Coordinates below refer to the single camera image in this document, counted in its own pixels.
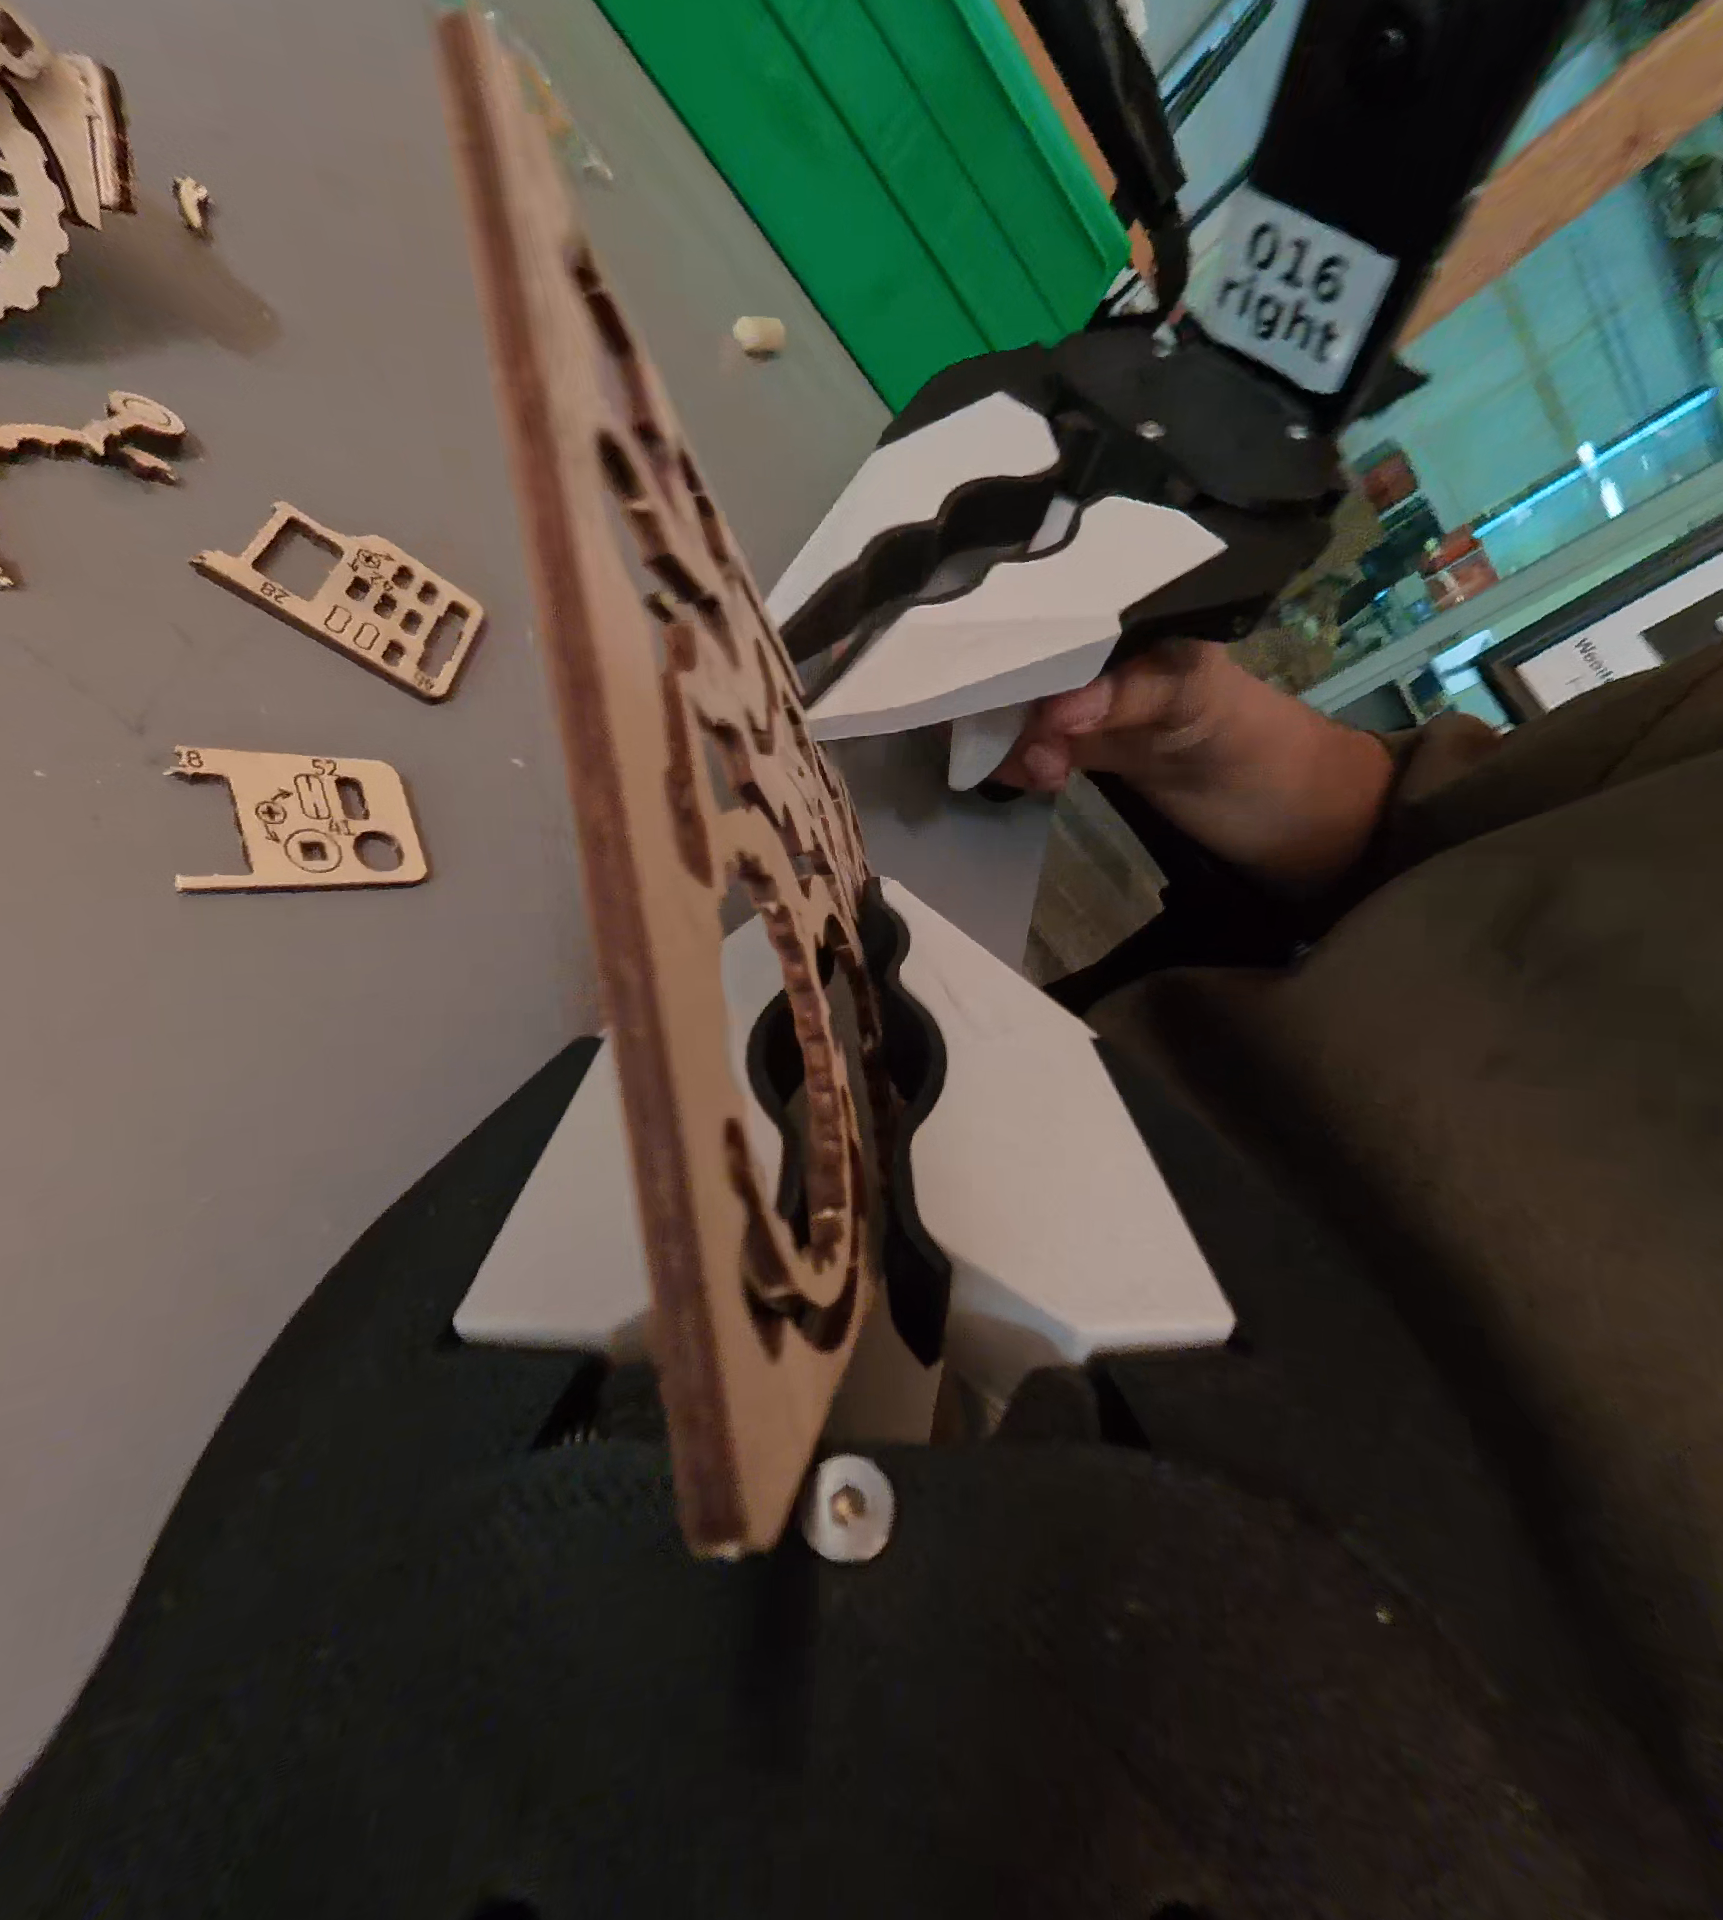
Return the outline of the wooden beam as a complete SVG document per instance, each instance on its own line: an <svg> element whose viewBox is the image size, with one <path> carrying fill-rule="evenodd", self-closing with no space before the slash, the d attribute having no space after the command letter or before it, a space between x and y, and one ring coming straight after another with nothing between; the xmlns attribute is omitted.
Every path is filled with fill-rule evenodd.
<svg viewBox="0 0 1723 1920"><path fill-rule="evenodd" d="M1408 349L1718 108L1723 2L1700 2L1488 177L1396 346Z"/></svg>

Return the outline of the green plastic bin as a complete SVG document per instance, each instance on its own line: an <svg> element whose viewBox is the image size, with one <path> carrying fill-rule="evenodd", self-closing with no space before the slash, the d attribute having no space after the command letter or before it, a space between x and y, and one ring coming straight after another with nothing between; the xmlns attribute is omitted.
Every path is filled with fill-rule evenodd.
<svg viewBox="0 0 1723 1920"><path fill-rule="evenodd" d="M993 2L603 2L891 413L1055 344L1129 237Z"/></svg>

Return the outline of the rectangular wooden piece square holes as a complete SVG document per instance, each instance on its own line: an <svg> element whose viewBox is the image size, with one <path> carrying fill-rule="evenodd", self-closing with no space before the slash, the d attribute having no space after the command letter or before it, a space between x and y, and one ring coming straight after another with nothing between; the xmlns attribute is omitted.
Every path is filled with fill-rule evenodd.
<svg viewBox="0 0 1723 1920"><path fill-rule="evenodd" d="M323 561L319 582L275 578L275 549L297 542ZM425 707L445 704L487 624L483 605L393 540L345 534L279 498L243 551L189 559L209 585L269 612L329 653Z"/></svg>

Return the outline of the black framed white sign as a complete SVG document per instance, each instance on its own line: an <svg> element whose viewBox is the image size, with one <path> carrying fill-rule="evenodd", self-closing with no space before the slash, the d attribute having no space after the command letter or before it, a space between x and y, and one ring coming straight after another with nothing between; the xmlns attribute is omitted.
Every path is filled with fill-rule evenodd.
<svg viewBox="0 0 1723 1920"><path fill-rule="evenodd" d="M1678 574L1564 636L1530 640L1476 673L1508 725L1723 643L1723 559Z"/></svg>

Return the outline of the wooden laser-cut puzzle sheet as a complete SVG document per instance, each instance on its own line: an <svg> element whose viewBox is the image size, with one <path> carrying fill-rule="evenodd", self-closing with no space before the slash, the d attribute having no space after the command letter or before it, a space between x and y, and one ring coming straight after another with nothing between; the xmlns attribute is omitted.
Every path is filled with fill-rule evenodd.
<svg viewBox="0 0 1723 1920"><path fill-rule="evenodd" d="M869 864L793 665L591 250L537 88L437 14L575 815L681 1535L773 1549L883 1284Z"/></svg>

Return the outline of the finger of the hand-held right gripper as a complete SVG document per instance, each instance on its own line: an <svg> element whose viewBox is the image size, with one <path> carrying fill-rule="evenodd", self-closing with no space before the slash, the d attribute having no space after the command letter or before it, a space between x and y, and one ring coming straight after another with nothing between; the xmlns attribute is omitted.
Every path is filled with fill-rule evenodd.
<svg viewBox="0 0 1723 1920"><path fill-rule="evenodd" d="M809 704L809 732L871 739L1069 692L1099 670L1131 609L1224 551L1181 510L1101 498L1055 549L893 616Z"/></svg>
<svg viewBox="0 0 1723 1920"><path fill-rule="evenodd" d="M1007 394L877 447L769 591L787 656L813 661L903 612L959 561L1021 553L1061 460L1049 421Z"/></svg>

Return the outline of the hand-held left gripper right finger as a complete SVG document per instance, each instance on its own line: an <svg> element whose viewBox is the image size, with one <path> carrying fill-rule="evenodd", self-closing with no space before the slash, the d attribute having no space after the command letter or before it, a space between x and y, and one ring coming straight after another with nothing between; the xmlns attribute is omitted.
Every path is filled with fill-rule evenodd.
<svg viewBox="0 0 1723 1920"><path fill-rule="evenodd" d="M1039 1370L1216 1349L1234 1316L1089 1026L895 880L883 1019L889 1279L865 1370Z"/></svg>

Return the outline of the person's right hand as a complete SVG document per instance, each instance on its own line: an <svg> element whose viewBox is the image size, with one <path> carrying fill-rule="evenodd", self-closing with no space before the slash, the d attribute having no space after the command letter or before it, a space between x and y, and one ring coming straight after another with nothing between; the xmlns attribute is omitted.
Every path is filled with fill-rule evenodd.
<svg viewBox="0 0 1723 1920"><path fill-rule="evenodd" d="M1310 898L1368 853L1394 765L1220 645L1175 640L1029 708L991 781L1057 795L1075 775L1125 782L1205 853Z"/></svg>

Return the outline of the person's right forearm olive sleeve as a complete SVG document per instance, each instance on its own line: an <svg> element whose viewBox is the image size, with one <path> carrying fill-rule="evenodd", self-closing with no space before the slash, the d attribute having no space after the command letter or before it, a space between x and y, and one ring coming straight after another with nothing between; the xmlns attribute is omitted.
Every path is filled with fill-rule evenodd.
<svg viewBox="0 0 1723 1920"><path fill-rule="evenodd" d="M1470 1400L1723 1869L1723 640L1376 735L1368 853L1097 1021L1334 1231Z"/></svg>

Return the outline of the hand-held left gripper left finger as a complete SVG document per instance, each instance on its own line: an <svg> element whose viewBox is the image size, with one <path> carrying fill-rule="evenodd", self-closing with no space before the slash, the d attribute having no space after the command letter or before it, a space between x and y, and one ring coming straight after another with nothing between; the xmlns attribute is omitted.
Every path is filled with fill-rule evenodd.
<svg viewBox="0 0 1723 1920"><path fill-rule="evenodd" d="M597 1038L451 1326L473 1346L645 1358L647 1323L623 1102Z"/></svg>

